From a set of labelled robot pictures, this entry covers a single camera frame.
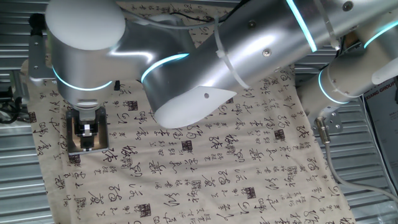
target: silver metal arm segment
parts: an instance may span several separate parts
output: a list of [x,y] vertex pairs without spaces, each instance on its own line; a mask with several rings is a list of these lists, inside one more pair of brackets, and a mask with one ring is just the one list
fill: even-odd
[[[88,10],[91,4],[97,11]],[[77,111],[70,113],[70,121],[80,145],[68,144],[75,146],[71,152],[103,150],[107,143],[84,142],[103,134],[95,133],[106,127],[99,118],[100,104],[115,80],[141,80],[158,123],[179,128],[201,120],[280,67],[335,44],[336,37],[397,7],[398,1],[391,0],[251,0],[195,49],[187,30],[125,22],[112,0],[52,0],[46,23],[53,73],[32,72],[35,65],[42,66],[42,58],[33,61],[29,73],[34,82],[55,76],[60,94]],[[173,16],[151,19],[183,26]],[[37,38],[32,37],[30,50],[43,54],[43,41]],[[40,48],[34,48],[36,42]]]
[[319,75],[297,88],[312,125],[373,85],[398,75],[398,10],[359,27],[355,33],[366,48],[342,55]]
[[[327,14],[328,27],[331,26],[337,37],[398,7],[398,1],[390,0],[362,1],[352,7],[344,7],[343,2],[337,0],[320,2]],[[246,85],[330,42],[330,29],[314,1],[251,0],[218,29],[225,54]],[[209,37],[184,61],[165,65],[142,81],[160,125],[185,126],[217,109],[219,105],[209,102],[219,100],[219,93],[212,95],[198,88],[235,93],[244,88],[222,54],[220,56],[216,39],[214,35]],[[187,101],[189,97],[185,96],[195,97],[195,101]],[[181,104],[185,105],[184,109],[177,106]],[[202,113],[197,112],[197,108],[202,108]]]

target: cyan led light ring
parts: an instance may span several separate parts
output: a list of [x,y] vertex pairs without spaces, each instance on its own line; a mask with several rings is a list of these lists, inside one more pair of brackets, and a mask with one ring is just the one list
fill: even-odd
[[76,89],[76,90],[81,90],[81,91],[95,91],[95,90],[103,89],[103,88],[109,86],[109,85],[112,83],[112,81],[110,81],[110,82],[108,82],[107,84],[101,85],[101,86],[96,87],[96,88],[80,88],[80,87],[77,87],[77,86],[73,86],[73,85],[67,83],[65,80],[61,79],[61,77],[59,77],[59,75],[58,75],[57,72],[55,71],[54,66],[52,67],[52,70],[54,71],[55,76],[56,76],[63,84],[65,84],[66,86],[69,86],[70,88],[74,88],[74,89]]
[[293,15],[298,22],[298,25],[300,26],[301,30],[303,31],[304,36],[307,39],[312,52],[316,52],[318,50],[317,45],[315,44],[315,41],[313,40],[312,35],[311,35],[307,25],[305,24],[304,19],[301,16],[299,9],[297,9],[297,6],[294,4],[293,0],[286,0],[286,2],[289,5],[290,10],[292,10]]
[[380,32],[378,32],[376,35],[374,35],[372,38],[370,38],[366,44],[363,46],[365,49],[366,47],[374,40],[376,40],[378,37],[380,37],[382,34],[384,34],[385,32],[391,30],[392,28],[394,28],[395,26],[398,26],[398,21],[392,22],[390,24],[388,24],[385,28],[383,28]]
[[346,103],[349,103],[349,102],[342,103],[342,102],[339,102],[339,101],[337,101],[337,100],[334,100],[332,97],[330,97],[330,96],[326,93],[326,91],[323,89],[322,83],[321,83],[321,75],[322,75],[322,72],[323,72],[323,70],[319,73],[319,76],[318,76],[318,84],[319,84],[319,88],[321,89],[322,93],[323,93],[329,100],[331,100],[331,101],[333,101],[333,102],[335,102],[335,103],[338,103],[338,104],[346,104]]
[[348,95],[348,94],[346,94],[346,93],[343,93],[341,90],[339,90],[338,87],[337,87],[337,86],[333,83],[333,81],[331,80],[331,76],[330,76],[329,69],[330,69],[330,66],[327,66],[327,70],[328,70],[328,79],[329,79],[330,84],[331,84],[331,85],[333,86],[333,88],[335,89],[334,91],[340,93],[340,94],[343,95],[343,96],[347,96],[348,98],[358,98],[358,97],[362,96],[362,94],[359,95],[359,96],[350,96],[350,95]]
[[177,55],[173,55],[167,58],[163,58],[162,60],[159,60],[157,62],[155,62],[153,65],[151,65],[141,76],[141,83],[144,81],[145,77],[150,74],[151,71],[155,70],[157,67],[162,66],[163,64],[167,63],[167,62],[171,62],[174,60],[180,60],[182,58],[185,58],[186,56],[188,56],[189,54],[177,54]]

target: black cable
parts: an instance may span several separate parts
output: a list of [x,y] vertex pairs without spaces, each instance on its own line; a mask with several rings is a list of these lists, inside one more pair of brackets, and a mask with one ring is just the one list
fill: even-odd
[[360,46],[362,46],[362,42],[360,40],[357,40],[355,43],[353,43],[351,46],[349,46],[343,53],[341,54],[345,54],[347,52],[350,52],[352,49],[357,49]]
[[[231,12],[229,12],[227,15],[221,17],[218,22],[225,22],[234,12],[236,12],[240,7],[242,7],[243,5],[248,3],[249,1],[250,0],[242,0],[241,2],[239,2],[238,5],[236,5],[236,7],[231,10]],[[194,18],[194,17],[188,16],[188,15],[185,15],[184,13],[181,13],[181,12],[172,12],[172,13],[170,13],[170,15],[174,15],[174,14],[180,15],[180,16],[185,16],[186,18],[192,19],[194,21],[200,21],[200,22],[213,22],[214,21],[214,18],[212,18],[211,16],[208,16],[210,18],[210,20],[205,20],[205,19]]]
[[7,113],[7,114],[19,114],[19,113],[16,112],[16,111],[10,111],[10,110],[6,110],[6,109],[3,109],[3,108],[0,108],[0,111],[5,112],[5,113]]
[[345,42],[346,42],[346,36],[343,36],[343,37],[341,38],[341,47],[340,47],[340,49],[336,52],[336,57],[335,57],[335,58],[339,57],[339,56],[344,52],[344,44],[345,44]]
[[319,71],[322,71],[322,70],[325,69],[327,66],[329,66],[329,63],[326,64],[325,66],[323,66],[322,68],[319,68]]
[[172,13],[170,13],[170,15],[174,15],[174,14],[180,15],[180,16],[185,16],[186,18],[192,19],[194,21],[200,21],[200,22],[211,22],[211,21],[214,20],[212,17],[211,17],[211,20],[198,19],[198,18],[194,18],[194,17],[188,16],[188,15],[185,15],[184,13],[181,13],[181,12],[172,12]]
[[0,124],[12,124],[13,122],[15,122],[18,119],[19,113],[21,112],[21,106],[22,106],[21,104],[22,104],[22,98],[18,97],[15,100],[15,106],[16,106],[15,110],[10,111],[11,112],[10,114],[13,114],[12,118],[8,121],[3,121],[0,119]]
[[223,19],[222,21],[219,22],[224,22],[225,20],[227,20],[230,16],[232,16],[232,14],[234,14],[234,12],[236,12],[240,7],[242,7],[243,5],[245,5],[246,3],[248,3],[250,0],[242,0],[238,3],[237,6],[235,6],[234,9],[231,10],[231,12],[229,12],[226,16],[225,19]]

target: fabric cloth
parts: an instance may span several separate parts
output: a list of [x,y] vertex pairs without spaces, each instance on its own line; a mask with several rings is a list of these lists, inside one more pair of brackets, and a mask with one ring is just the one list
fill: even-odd
[[[142,16],[230,11],[194,4],[120,5]],[[191,31],[197,45],[211,33],[211,27]],[[30,120],[55,223],[354,223],[294,78],[293,67],[283,68],[178,129],[156,123],[140,83],[122,82],[103,103],[110,150],[80,156],[67,154],[70,105],[56,85],[29,84]]]

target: screw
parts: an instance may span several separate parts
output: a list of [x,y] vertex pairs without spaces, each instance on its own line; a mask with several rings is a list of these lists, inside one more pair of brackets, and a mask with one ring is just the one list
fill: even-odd
[[354,7],[354,3],[352,1],[346,1],[343,4],[343,11],[348,12],[350,10],[352,10]]
[[257,26],[256,22],[254,22],[254,21],[249,21],[249,24],[248,24],[249,29],[253,29],[253,28],[255,28],[256,26]]
[[269,57],[269,56],[271,56],[271,50],[270,49],[265,49],[263,52],[262,52],[262,56],[264,56],[264,57]]

